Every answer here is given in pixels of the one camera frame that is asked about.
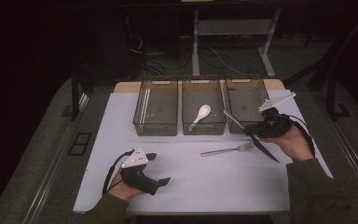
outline plastic spoon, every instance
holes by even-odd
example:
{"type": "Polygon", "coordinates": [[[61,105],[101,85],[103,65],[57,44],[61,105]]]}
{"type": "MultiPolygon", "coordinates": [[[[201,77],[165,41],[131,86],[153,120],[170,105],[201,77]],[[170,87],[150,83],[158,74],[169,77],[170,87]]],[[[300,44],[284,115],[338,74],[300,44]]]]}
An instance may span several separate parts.
{"type": "Polygon", "coordinates": [[[200,119],[204,119],[211,113],[211,107],[209,105],[203,105],[200,107],[199,114],[197,115],[197,118],[193,121],[193,123],[188,127],[188,131],[193,131],[194,127],[196,126],[196,123],[200,121],[200,119]]]}

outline metal fork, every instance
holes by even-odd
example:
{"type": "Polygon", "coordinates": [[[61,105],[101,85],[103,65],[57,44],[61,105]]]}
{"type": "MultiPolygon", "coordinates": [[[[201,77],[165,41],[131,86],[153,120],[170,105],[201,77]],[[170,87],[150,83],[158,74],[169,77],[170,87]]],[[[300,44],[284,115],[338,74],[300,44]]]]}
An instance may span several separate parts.
{"type": "Polygon", "coordinates": [[[254,146],[255,146],[255,144],[253,142],[248,142],[248,143],[246,143],[244,145],[240,145],[240,146],[238,146],[236,148],[228,148],[228,149],[221,149],[221,150],[216,150],[216,151],[202,152],[201,157],[217,155],[217,154],[221,154],[221,153],[229,152],[229,151],[244,152],[244,151],[247,151],[249,148],[254,147],[254,146]]]}

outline green sleeve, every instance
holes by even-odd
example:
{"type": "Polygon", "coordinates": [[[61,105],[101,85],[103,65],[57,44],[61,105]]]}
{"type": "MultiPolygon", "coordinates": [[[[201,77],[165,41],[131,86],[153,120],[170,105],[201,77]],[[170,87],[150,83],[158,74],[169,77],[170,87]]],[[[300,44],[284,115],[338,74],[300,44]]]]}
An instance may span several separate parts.
{"type": "Polygon", "coordinates": [[[125,223],[128,205],[128,202],[106,193],[91,210],[82,216],[80,223],[125,223]]]}
{"type": "Polygon", "coordinates": [[[286,168],[293,224],[357,223],[348,197],[317,159],[293,162],[286,168]]]}

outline transparent bin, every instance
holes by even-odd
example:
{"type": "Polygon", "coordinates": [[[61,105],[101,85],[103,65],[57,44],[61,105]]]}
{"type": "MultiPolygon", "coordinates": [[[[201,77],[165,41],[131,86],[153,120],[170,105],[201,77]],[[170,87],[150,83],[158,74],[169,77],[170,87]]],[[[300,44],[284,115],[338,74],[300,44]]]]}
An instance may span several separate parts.
{"type": "Polygon", "coordinates": [[[223,134],[226,126],[224,103],[218,76],[184,76],[182,78],[182,122],[184,135],[223,134]],[[190,131],[200,107],[209,105],[211,113],[190,131]]]}
{"type": "MultiPolygon", "coordinates": [[[[242,126],[262,121],[258,111],[269,95],[261,75],[226,75],[226,109],[237,118],[242,126]]],[[[243,133],[243,130],[228,119],[230,133],[243,133]]]]}
{"type": "Polygon", "coordinates": [[[176,136],[177,113],[177,77],[143,77],[133,117],[137,134],[140,136],[176,136]]]}

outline white table surface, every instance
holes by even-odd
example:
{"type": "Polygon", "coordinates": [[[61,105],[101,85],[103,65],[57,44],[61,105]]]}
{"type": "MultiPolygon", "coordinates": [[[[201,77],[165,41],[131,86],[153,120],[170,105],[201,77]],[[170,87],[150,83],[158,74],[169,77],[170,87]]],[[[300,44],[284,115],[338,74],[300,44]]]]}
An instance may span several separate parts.
{"type": "MultiPolygon", "coordinates": [[[[269,98],[289,93],[268,91],[269,98]]],[[[201,157],[201,152],[237,147],[248,140],[244,134],[229,133],[227,125],[223,135],[183,135],[181,105],[177,136],[138,136],[132,124],[137,99],[137,92],[111,94],[76,198],[75,212],[86,212],[99,201],[109,167],[122,153],[139,146],[146,153],[158,154],[147,164],[145,175],[155,180],[170,177],[171,181],[154,196],[133,198],[127,210],[129,216],[271,214],[289,210],[285,165],[291,159],[276,145],[263,143],[280,162],[256,147],[246,152],[201,157]]],[[[277,109],[303,119],[295,99],[278,105],[277,109]]],[[[331,176],[319,149],[315,149],[316,157],[331,176]]]]}

